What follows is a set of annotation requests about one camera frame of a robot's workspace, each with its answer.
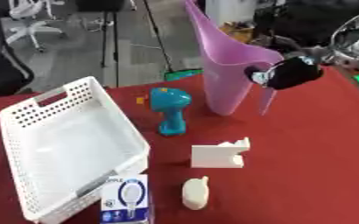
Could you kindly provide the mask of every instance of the floor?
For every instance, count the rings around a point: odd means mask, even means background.
[[[148,0],[160,33],[175,70],[201,67],[198,44],[188,20],[182,0]],[[137,10],[126,5],[118,15],[119,23],[119,86],[132,86],[159,82],[163,79],[166,64],[151,28],[142,0],[136,0]],[[47,19],[45,12],[39,18]],[[11,46],[20,59],[36,74],[30,85],[34,91],[43,92],[75,81],[94,76],[104,86],[116,86],[113,60],[114,41],[109,29],[106,53],[107,67],[101,68],[102,32],[93,29],[90,22],[101,18],[100,13],[78,13],[73,1],[64,6],[54,6],[54,14],[60,21],[51,22],[67,33],[67,38],[56,34],[38,34],[39,43],[46,52],[37,52],[28,38]],[[4,20],[5,29],[18,22]]]

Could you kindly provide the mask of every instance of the tripod stand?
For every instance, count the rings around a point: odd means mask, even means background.
[[[145,9],[147,10],[148,17],[151,21],[152,29],[154,30],[158,44],[160,46],[160,49],[162,50],[163,56],[165,58],[165,63],[167,64],[167,70],[169,73],[172,73],[172,64],[169,60],[169,57],[167,56],[167,53],[165,51],[165,48],[163,46],[162,38],[160,37],[158,26],[155,22],[155,19],[151,13],[150,5],[148,4],[148,0],[143,0]],[[118,50],[118,18],[117,18],[117,10],[113,11],[104,11],[103,12],[103,43],[102,43],[102,62],[101,66],[106,67],[106,45],[107,45],[107,30],[108,30],[108,22],[109,22],[109,14],[113,17],[113,36],[114,36],[114,53],[113,58],[116,62],[116,86],[119,87],[119,50]]]

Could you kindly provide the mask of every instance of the light bulb box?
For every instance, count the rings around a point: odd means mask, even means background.
[[[147,175],[110,176],[101,198],[101,224],[151,223]]]

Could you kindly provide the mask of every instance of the table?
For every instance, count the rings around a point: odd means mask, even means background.
[[[201,77],[108,92],[151,144],[147,171],[158,224],[352,224],[359,223],[359,90],[335,70],[320,80],[280,91],[265,116],[257,113],[255,88],[232,115],[209,111]],[[185,111],[183,136],[157,133],[158,113],[135,98],[151,87],[182,88],[194,102]],[[0,109],[30,95],[0,98]],[[243,169],[190,169],[191,144],[250,137]],[[204,210],[181,205],[186,179],[209,176]],[[67,224],[98,223],[99,205]],[[24,220],[0,136],[0,223]]]

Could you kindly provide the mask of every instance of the blue toy drill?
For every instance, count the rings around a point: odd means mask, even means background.
[[[177,88],[153,88],[149,95],[150,107],[155,112],[162,112],[165,120],[159,125],[159,133],[163,136],[175,136],[186,132],[186,123],[182,109],[189,105],[192,96]]]

